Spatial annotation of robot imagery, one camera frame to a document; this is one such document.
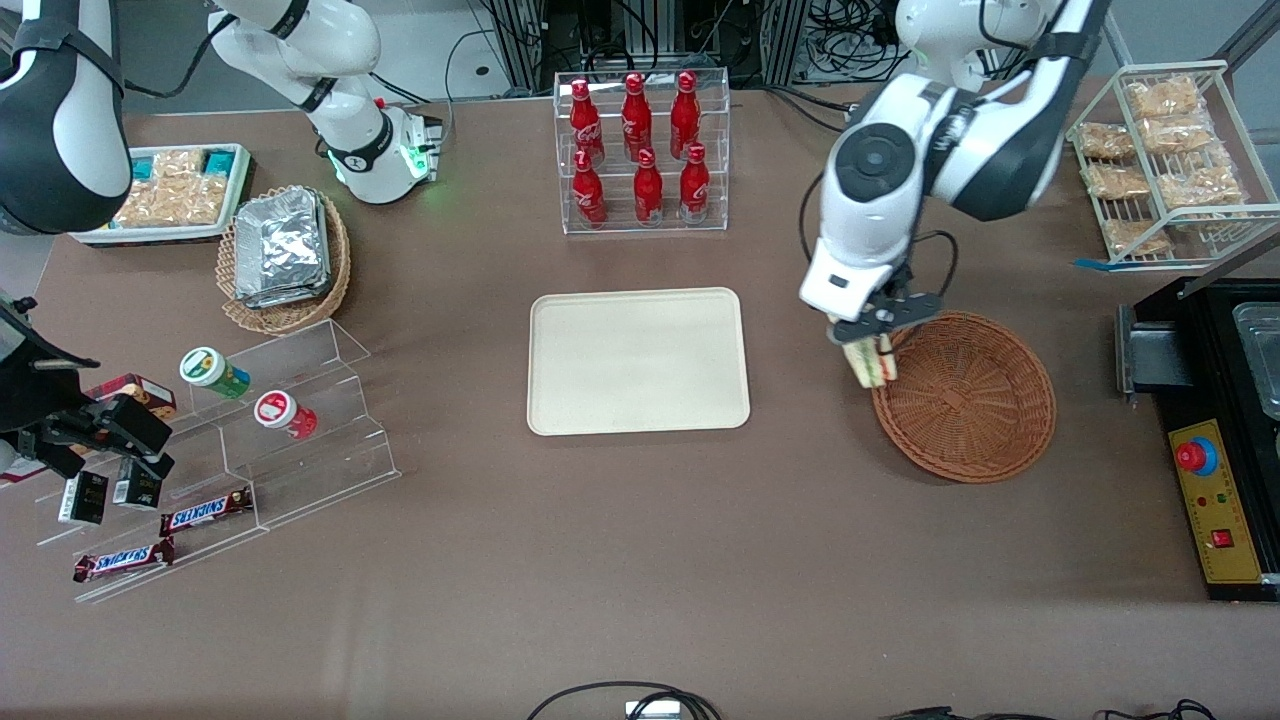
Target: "aluminum foil container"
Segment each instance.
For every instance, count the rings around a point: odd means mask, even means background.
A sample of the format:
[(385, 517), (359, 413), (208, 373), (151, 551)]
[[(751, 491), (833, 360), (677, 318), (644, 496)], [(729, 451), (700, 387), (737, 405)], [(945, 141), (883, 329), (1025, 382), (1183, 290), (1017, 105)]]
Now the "aluminum foil container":
[(332, 287), (324, 201), (293, 186), (236, 213), (236, 299), (262, 309), (320, 297)]

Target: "yellow panel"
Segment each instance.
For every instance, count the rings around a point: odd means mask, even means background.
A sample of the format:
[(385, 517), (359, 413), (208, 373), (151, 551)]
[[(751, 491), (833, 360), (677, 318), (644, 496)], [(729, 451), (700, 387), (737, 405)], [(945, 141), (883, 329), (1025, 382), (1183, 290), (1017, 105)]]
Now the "yellow panel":
[[(1178, 482), (1183, 486), (1187, 516), (1192, 520), (1192, 534), (1196, 537), (1196, 550), (1199, 551), (1204, 579), (1215, 584), (1260, 583), (1262, 570), (1253, 552), (1253, 539), (1244, 521), (1240, 497), (1235, 491), (1235, 478), (1231, 477), (1231, 468), (1226, 462), (1217, 420), (1207, 420), (1169, 433), (1169, 446), (1176, 456), (1178, 446), (1196, 437), (1212, 442), (1217, 448), (1217, 470), (1211, 475), (1201, 477), (1178, 468)], [(1234, 544), (1213, 547), (1213, 530), (1230, 532)]]

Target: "red coca-cola bottle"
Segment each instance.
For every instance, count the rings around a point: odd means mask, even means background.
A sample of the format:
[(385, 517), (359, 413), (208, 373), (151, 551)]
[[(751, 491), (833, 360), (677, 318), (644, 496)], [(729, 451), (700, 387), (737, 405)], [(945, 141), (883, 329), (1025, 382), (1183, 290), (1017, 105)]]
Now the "red coca-cola bottle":
[(573, 142), (579, 150), (586, 150), (591, 164), (596, 168), (604, 164), (604, 135), (600, 132), (600, 113), (591, 102), (591, 88), (586, 78), (577, 78), (570, 87), (573, 92), (573, 109), (568, 114), (568, 124), (573, 126)]
[(622, 101), (622, 140), (627, 156), (640, 161), (640, 150), (653, 146), (653, 111), (644, 96), (644, 76), (627, 73), (627, 99)]
[(586, 150), (573, 154), (573, 200), (577, 202), (577, 211), (591, 225), (593, 231), (604, 227), (604, 220), (609, 213), (604, 208), (604, 186), (600, 184), (600, 176), (591, 168), (591, 156)]
[(689, 154), (689, 145), (698, 142), (698, 120), (701, 119), (703, 110), (698, 106), (698, 76), (689, 70), (680, 73), (676, 78), (676, 101), (671, 105), (671, 156), (684, 160)]
[(640, 169), (636, 170), (636, 220), (646, 228), (662, 224), (662, 176), (658, 174), (658, 155), (653, 147), (640, 149)]
[(690, 225), (707, 219), (707, 191), (712, 176), (707, 172), (707, 147), (701, 142), (689, 145), (689, 163), (680, 173), (680, 218)]

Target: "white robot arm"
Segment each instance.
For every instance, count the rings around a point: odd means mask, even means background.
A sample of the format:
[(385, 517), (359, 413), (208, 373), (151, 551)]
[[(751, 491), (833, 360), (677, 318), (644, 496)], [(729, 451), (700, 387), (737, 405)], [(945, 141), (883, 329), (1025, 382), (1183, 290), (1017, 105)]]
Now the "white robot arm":
[(1061, 0), (901, 0), (893, 27), (915, 60), (909, 72), (975, 92), (991, 79), (978, 54), (1009, 45), (1030, 47), (1060, 4)]
[[(17, 8), (18, 0), (0, 0)], [(0, 82), (0, 231), (101, 227), (129, 191), (115, 0), (26, 0), (14, 73)], [(372, 19), (347, 0), (221, 0), (214, 47), (307, 113), (352, 195), (390, 202), (433, 178), (438, 124), (379, 108)]]
[[(924, 196), (979, 220), (1033, 205), (1057, 169), (1075, 91), (1097, 51), (1110, 0), (1065, 0), (1030, 69), (979, 96), (899, 76), (867, 97), (836, 140), (820, 225), (800, 297), (838, 319), (847, 343), (928, 320), (938, 297), (911, 293), (910, 245)], [(1025, 83), (1016, 102), (1005, 92)]]

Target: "clear acrylic display rack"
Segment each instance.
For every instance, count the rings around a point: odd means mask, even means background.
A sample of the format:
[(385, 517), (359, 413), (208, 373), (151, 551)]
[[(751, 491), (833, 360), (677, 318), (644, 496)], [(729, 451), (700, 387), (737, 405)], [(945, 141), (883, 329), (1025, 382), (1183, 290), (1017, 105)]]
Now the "clear acrylic display rack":
[[(726, 68), (691, 68), (698, 76), (698, 104), (701, 108), (698, 138), (707, 146), (707, 169), (710, 172), (707, 219), (696, 225), (680, 219), (680, 172), (684, 160), (671, 156), (671, 104), (676, 99), (676, 76), (682, 70), (649, 70), (645, 96), (653, 110), (653, 149), (662, 173), (662, 224), (643, 227), (636, 220), (632, 179), (636, 164), (631, 163), (622, 141), (623, 86), (628, 70), (590, 73), (557, 73), (552, 96), (556, 113), (556, 164), (559, 172), (561, 222), (564, 234), (673, 231), (723, 231), (728, 227), (728, 70)], [(609, 218), (600, 229), (593, 229), (579, 214), (573, 200), (573, 127), (568, 122), (573, 109), (570, 83), (585, 77), (591, 86), (591, 101), (600, 113), (604, 136), (604, 167), (595, 168), (604, 186), (604, 202)]]
[[(369, 351), (333, 320), (229, 355), (228, 361), (250, 374), (250, 391), (237, 400), (223, 400), (191, 387), (192, 413), (170, 423), (174, 433), (165, 451), (175, 465), (161, 488), (159, 511), (108, 502), (101, 525), (64, 525), (58, 521), (59, 486), (36, 500), (37, 546), (51, 562), (65, 566), (67, 587), (77, 602), (101, 602), (398, 478), (387, 430), (369, 415), (360, 377), (351, 368), (367, 356)], [(253, 402), (269, 389), (287, 391), (315, 410), (315, 434), (294, 441), (283, 430), (260, 425)], [(84, 469), (114, 483), (119, 464), (115, 456), (96, 454)], [(161, 512), (244, 486), (252, 487), (253, 510), (173, 536), (177, 557), (172, 566), (150, 566), (84, 584), (72, 582), (81, 556), (155, 543)]]

